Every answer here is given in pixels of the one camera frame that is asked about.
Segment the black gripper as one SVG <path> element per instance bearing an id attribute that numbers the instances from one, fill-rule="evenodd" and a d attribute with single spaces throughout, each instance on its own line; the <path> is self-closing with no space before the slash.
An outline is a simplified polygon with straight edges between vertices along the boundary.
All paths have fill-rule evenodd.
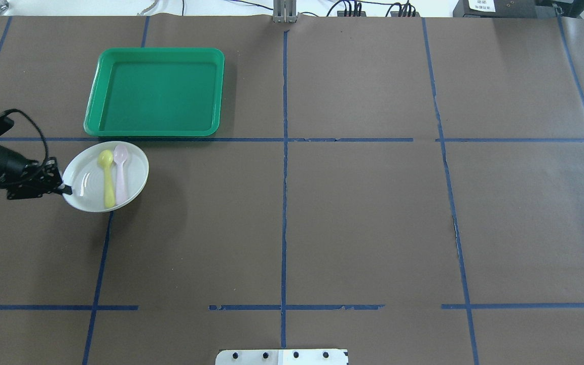
<path id="1" fill-rule="evenodd" d="M 30 160 L 13 150 L 0 145 L 0 188 L 16 183 L 7 189 L 7 200 L 36 199 L 50 194 L 71 196 L 73 191 L 65 185 L 56 157 L 49 157 L 39 172 L 39 184 L 24 183 L 41 168 L 37 160 Z"/>

